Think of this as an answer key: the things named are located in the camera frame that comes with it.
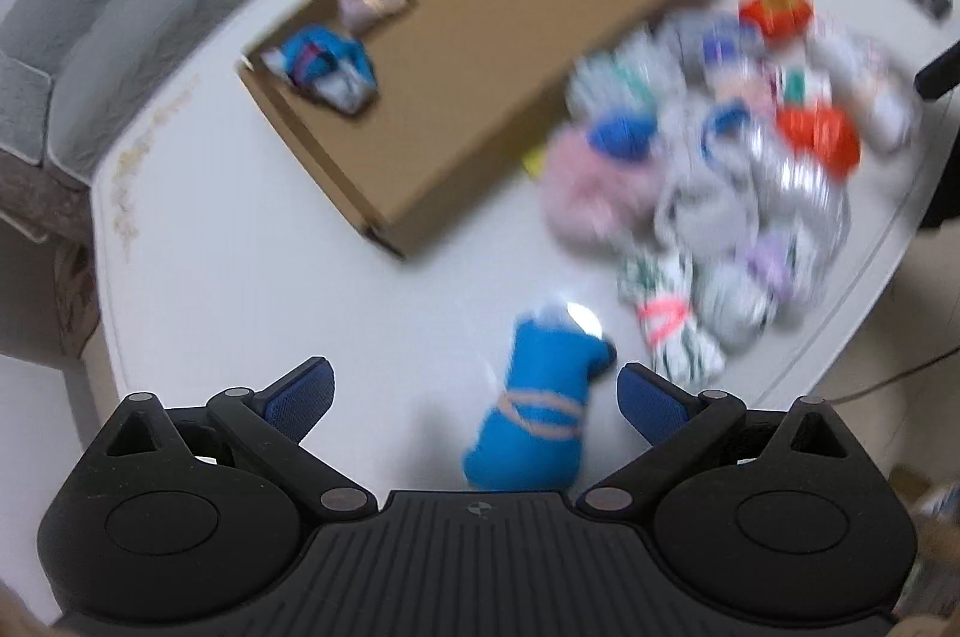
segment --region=rolled sock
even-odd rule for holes
[[[752,117],[773,120],[776,101],[770,82],[762,76],[752,60],[743,59],[739,65],[728,65],[710,73],[707,86],[718,103],[740,98],[747,104]]]
[[[784,106],[776,113],[776,127],[797,154],[815,157],[836,180],[850,176],[860,162],[860,136],[838,106]]]
[[[704,131],[712,108],[704,98],[690,98],[688,103],[688,120],[671,140],[654,231],[664,247],[707,262],[752,242],[760,218],[749,159],[731,142],[707,162]]]
[[[659,157],[620,162],[590,146],[588,127],[571,127],[547,149],[541,208],[565,241],[618,246],[632,240],[637,226],[649,226],[662,186]]]
[[[771,224],[736,257],[785,310],[805,311],[819,303],[829,261],[802,218]]]
[[[693,260],[688,253],[640,248],[621,262],[617,286],[621,301],[635,308],[650,368],[697,393],[720,376],[726,361],[691,308],[692,283]]]
[[[704,76],[704,38],[714,34],[733,38],[744,58],[756,58],[766,49],[756,26],[742,24],[739,17],[727,11],[671,12],[661,22],[656,40],[673,53],[683,72],[696,82]]]
[[[267,69],[311,100],[341,113],[358,113],[377,95],[376,77],[363,44],[322,25],[293,34],[261,60]]]
[[[813,108],[833,103],[833,88],[823,71],[805,65],[764,65],[778,106]]]
[[[527,319],[517,325],[504,392],[464,455],[464,475],[485,491],[565,491],[580,469],[589,378],[613,348],[582,331]]]
[[[638,74],[599,53],[577,61],[566,87],[566,107],[574,119],[592,122],[616,109],[656,113],[656,97]]]
[[[776,301],[743,263],[699,267],[693,298],[697,318],[728,352],[747,349],[776,316]]]
[[[890,154],[910,140],[920,115],[917,98],[877,42],[816,17],[806,33],[806,53],[830,74],[838,101],[867,146]]]
[[[821,264],[829,266],[850,232],[846,186],[830,178],[813,157],[794,155],[774,125],[747,122],[736,139],[752,168],[763,221],[791,224],[800,218],[817,246]],[[715,154],[723,157],[723,149],[717,146]]]
[[[665,44],[654,40],[648,29],[630,35],[613,55],[614,60],[640,79],[656,101],[682,98],[686,94],[686,79],[680,63]]]

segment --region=blue folded sock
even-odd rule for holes
[[[464,455],[470,485],[485,491],[565,491],[580,469],[589,380],[613,361],[603,339],[517,325],[504,392],[476,447]]]

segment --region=floor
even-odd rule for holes
[[[37,558],[40,518],[97,421],[83,364],[61,354],[54,246],[0,223],[0,581],[59,615]]]
[[[960,224],[918,235],[864,325],[820,383],[827,399],[876,385],[960,344]],[[960,354],[836,407],[883,472],[960,475]]]

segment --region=folded sock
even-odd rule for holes
[[[693,260],[673,250],[638,248],[620,265],[621,301],[635,308],[650,354],[650,368],[691,393],[723,372],[725,359],[691,308]]]
[[[504,392],[464,455],[470,485],[485,491],[569,488],[580,469],[589,378],[613,357],[603,339],[521,321]]]
[[[753,25],[741,24],[727,11],[679,10],[666,15],[656,32],[656,40],[680,60],[691,79],[704,74],[704,39],[717,34],[733,39],[736,50],[745,58],[756,58],[765,51],[765,43]]]
[[[377,95],[376,77],[359,41],[311,25],[261,55],[272,74],[308,98],[343,114],[359,112]]]

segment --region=white table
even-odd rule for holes
[[[306,448],[381,501],[392,488],[461,487],[460,457],[496,398],[517,315],[552,298],[584,303],[621,362],[645,359],[640,332],[616,301],[613,265],[565,253],[520,172],[411,262],[357,235],[234,73],[242,50],[303,1],[251,0],[155,94],[95,178],[118,392],[198,405],[229,386],[263,387],[321,354],[337,396]],[[960,11],[935,26],[907,0],[814,2],[885,40],[911,73],[960,37]],[[721,387],[784,408],[819,381],[901,260],[957,119],[940,103],[909,152],[885,164],[867,155],[826,300],[795,330],[769,332],[733,360]],[[613,378],[597,384],[580,484],[644,447],[616,409]]]

